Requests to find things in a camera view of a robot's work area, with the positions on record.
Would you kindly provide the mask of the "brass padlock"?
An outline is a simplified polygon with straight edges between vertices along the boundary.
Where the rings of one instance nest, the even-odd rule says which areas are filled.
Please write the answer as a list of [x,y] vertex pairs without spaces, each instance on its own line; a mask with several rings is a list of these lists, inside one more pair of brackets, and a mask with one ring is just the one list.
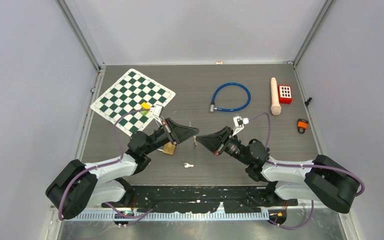
[[162,147],[158,148],[158,150],[161,151],[162,153],[171,155],[171,156],[174,155],[175,149],[176,149],[176,145],[172,144],[171,142],[168,142]]

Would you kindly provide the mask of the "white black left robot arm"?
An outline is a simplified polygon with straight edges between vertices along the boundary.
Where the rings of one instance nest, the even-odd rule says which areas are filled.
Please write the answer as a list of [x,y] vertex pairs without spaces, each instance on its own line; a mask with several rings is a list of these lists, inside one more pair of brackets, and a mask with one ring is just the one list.
[[133,188],[124,177],[142,172],[151,162],[148,155],[165,144],[178,145],[198,133],[196,127],[166,118],[152,134],[134,132],[127,150],[120,156],[95,163],[71,160],[48,186],[45,195],[58,209],[61,221],[73,219],[85,208],[103,203],[128,207],[134,199]]

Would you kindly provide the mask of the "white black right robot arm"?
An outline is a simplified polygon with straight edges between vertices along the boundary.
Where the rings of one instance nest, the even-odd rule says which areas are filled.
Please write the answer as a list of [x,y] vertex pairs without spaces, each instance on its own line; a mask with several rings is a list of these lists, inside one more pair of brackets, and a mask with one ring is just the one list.
[[365,190],[360,178],[326,155],[307,161],[276,160],[260,140],[254,138],[244,145],[227,126],[197,136],[196,141],[215,156],[225,153],[246,165],[253,181],[266,182],[265,198],[271,205],[292,199],[317,201],[347,214],[355,197]]

